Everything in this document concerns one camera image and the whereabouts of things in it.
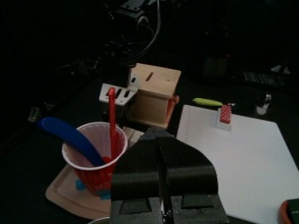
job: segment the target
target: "blue handle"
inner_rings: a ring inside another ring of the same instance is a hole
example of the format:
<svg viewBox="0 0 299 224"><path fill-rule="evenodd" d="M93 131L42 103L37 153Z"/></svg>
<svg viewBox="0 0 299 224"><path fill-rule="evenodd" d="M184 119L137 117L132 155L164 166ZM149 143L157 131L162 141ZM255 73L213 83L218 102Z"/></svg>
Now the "blue handle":
<svg viewBox="0 0 299 224"><path fill-rule="evenodd" d="M94 166L105 164L92 143L68 123L54 117L44 117L37 127L64 140Z"/></svg>

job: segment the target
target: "wooden box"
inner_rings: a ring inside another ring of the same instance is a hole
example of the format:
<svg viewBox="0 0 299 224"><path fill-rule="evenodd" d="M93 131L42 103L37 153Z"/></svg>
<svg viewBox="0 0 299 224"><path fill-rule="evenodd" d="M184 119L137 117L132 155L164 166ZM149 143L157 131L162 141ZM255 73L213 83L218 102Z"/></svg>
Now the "wooden box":
<svg viewBox="0 0 299 224"><path fill-rule="evenodd" d="M181 71L136 64L132 74L137 77L138 88L128 119L132 122L166 128L173 106L178 102L174 88Z"/></svg>

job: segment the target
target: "cutting board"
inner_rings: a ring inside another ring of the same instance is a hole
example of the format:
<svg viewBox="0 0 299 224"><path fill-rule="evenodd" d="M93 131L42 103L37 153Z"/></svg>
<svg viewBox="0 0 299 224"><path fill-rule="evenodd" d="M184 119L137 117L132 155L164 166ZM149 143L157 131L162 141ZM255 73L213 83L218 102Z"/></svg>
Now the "cutting board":
<svg viewBox="0 0 299 224"><path fill-rule="evenodd" d="M299 171L275 122L232 115L230 130L214 127L216 111L184 105L176 138L212 162L229 216L277 223L284 200L299 198Z"/></svg>

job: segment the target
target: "yellow-green marker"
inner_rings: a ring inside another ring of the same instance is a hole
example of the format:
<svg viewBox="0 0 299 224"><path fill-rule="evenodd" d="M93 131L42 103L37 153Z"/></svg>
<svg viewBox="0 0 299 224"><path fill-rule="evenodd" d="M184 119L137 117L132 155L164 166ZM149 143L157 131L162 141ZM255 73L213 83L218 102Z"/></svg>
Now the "yellow-green marker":
<svg viewBox="0 0 299 224"><path fill-rule="evenodd" d="M222 106L222 103L220 101L213 101L209 99L194 98L192 101L201 106L216 106L216 107Z"/></svg>

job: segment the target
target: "red plastic cup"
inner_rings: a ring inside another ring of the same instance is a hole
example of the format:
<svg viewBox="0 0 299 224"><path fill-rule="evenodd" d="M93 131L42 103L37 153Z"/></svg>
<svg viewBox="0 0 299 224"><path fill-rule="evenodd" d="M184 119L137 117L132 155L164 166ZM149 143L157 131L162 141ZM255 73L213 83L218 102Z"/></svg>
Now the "red plastic cup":
<svg viewBox="0 0 299 224"><path fill-rule="evenodd" d="M90 122L77 127L77 130L93 144L105 164L94 167L82 155L65 143L61 146L61 155L73 168L89 193L101 197L109 192L110 178L116 162L126 150L126 134L118 127L116 127L116 152L113 153L116 158L112 159L109 124L106 122Z"/></svg>

